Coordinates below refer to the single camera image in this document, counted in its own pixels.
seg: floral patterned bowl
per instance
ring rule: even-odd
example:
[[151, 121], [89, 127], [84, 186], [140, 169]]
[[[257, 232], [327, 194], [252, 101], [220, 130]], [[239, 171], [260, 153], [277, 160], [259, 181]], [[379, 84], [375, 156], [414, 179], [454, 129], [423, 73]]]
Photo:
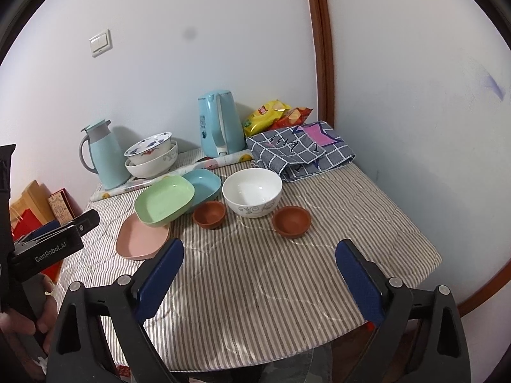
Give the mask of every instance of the floral patterned bowl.
[[222, 193], [231, 210], [242, 217], [263, 217], [277, 207], [282, 180], [266, 169], [246, 169], [225, 180]]
[[129, 158], [134, 165], [147, 163], [167, 153], [172, 148], [171, 140], [171, 132], [153, 135], [129, 147], [124, 156]]
[[132, 176], [137, 179], [152, 179], [160, 174], [167, 172], [170, 167], [176, 162], [177, 154], [179, 153], [177, 143], [172, 141], [172, 148], [165, 154], [139, 165], [134, 165], [128, 158], [126, 160], [126, 169], [131, 173]]

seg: white wall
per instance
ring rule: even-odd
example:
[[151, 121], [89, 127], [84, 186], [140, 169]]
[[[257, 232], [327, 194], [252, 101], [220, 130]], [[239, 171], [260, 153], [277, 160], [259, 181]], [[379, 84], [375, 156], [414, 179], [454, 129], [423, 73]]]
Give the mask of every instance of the white wall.
[[[462, 301], [511, 258], [511, 52], [473, 0], [329, 8], [337, 129], [441, 253], [423, 285], [445, 283]], [[509, 311], [509, 291], [495, 298]], [[509, 321], [481, 330], [492, 308], [481, 310], [466, 322], [472, 348], [486, 348], [472, 358], [475, 383], [511, 343]]]
[[[113, 49], [92, 58], [106, 28]], [[82, 128], [105, 117], [125, 147], [168, 130], [196, 147], [197, 97], [223, 88], [242, 118], [275, 98], [317, 107], [308, 0], [47, 0], [0, 66], [13, 194], [37, 179], [85, 205], [98, 179], [78, 160]]]

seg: pitcher handle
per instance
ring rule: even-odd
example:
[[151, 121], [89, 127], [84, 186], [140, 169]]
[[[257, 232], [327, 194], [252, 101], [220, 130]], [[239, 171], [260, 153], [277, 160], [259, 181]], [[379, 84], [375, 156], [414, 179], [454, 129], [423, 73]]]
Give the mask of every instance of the pitcher handle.
[[85, 162], [85, 160], [83, 159], [83, 151], [82, 151], [82, 148], [83, 148], [83, 144], [88, 141], [90, 143], [90, 138], [88, 135], [86, 135], [85, 137], [83, 137], [82, 139], [82, 142], [80, 142], [80, 147], [78, 149], [78, 156], [80, 157], [80, 161], [82, 162], [82, 166], [85, 167], [86, 170], [89, 170], [90, 172], [93, 172], [94, 174], [97, 174], [98, 171], [93, 167], [93, 168], [90, 168], [87, 163]]
[[209, 95], [206, 97], [206, 103], [208, 104], [208, 112], [210, 115], [210, 122], [213, 122], [213, 128], [220, 129], [212, 130], [213, 141], [217, 148], [218, 156], [225, 156], [228, 154], [227, 150], [227, 139], [225, 137], [225, 128], [222, 117], [222, 104], [218, 94]]

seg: small terracotta bowl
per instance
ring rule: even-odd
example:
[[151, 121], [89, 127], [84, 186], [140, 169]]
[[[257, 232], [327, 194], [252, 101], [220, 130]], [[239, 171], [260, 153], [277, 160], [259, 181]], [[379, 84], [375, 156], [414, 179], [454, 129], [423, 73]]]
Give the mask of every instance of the small terracotta bowl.
[[216, 229], [225, 219], [225, 205], [215, 200], [204, 202], [194, 210], [192, 218], [203, 229]]
[[286, 206], [273, 215], [273, 228], [282, 237], [295, 239], [311, 227], [311, 214], [303, 207]]

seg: electric kettle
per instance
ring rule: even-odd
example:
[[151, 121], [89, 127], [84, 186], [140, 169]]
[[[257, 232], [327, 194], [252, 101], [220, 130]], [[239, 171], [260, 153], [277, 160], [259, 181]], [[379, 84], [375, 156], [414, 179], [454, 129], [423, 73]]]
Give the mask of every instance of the electric kettle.
[[200, 143], [211, 158], [246, 148], [240, 117], [230, 91], [213, 91], [199, 98]]
[[[108, 126], [111, 122], [102, 119], [99, 122], [86, 126], [82, 131], [87, 135], [80, 142], [78, 155], [86, 170], [96, 173], [106, 190], [120, 186], [130, 177], [126, 166], [124, 166], [124, 153], [117, 142], [117, 138], [110, 132]], [[90, 159], [93, 168], [90, 168], [83, 159], [82, 147], [88, 141]]]

